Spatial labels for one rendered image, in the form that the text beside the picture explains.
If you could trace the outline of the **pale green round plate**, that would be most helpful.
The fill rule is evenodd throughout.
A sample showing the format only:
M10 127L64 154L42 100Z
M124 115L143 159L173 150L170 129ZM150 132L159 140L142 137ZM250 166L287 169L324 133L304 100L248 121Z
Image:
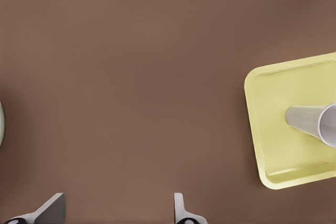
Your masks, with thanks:
M0 102L0 147L2 145L5 134L5 114L2 103Z

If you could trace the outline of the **pale yellow tray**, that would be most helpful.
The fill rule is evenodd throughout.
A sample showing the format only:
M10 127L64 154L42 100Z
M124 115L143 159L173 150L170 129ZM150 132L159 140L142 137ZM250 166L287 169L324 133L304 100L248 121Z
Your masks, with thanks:
M294 105L336 103L336 52L255 68L244 90L258 173L266 187L336 177L336 148L285 119Z

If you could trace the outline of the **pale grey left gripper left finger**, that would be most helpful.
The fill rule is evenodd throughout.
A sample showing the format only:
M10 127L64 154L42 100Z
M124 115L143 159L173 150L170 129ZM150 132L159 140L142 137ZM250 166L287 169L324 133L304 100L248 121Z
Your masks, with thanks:
M63 224L66 218L66 194L56 193L34 212L12 217L4 224Z

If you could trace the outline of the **white IKEA cup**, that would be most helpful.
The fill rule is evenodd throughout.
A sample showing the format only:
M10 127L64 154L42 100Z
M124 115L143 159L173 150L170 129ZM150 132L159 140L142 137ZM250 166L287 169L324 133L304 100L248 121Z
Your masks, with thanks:
M336 148L336 103L295 105L287 109L287 124Z

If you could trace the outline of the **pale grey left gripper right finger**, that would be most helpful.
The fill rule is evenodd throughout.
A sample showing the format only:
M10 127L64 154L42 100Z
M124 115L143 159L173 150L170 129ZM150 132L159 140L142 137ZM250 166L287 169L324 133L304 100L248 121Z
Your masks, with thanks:
M185 210L182 193L174 193L174 222L175 224L207 224L207 220Z

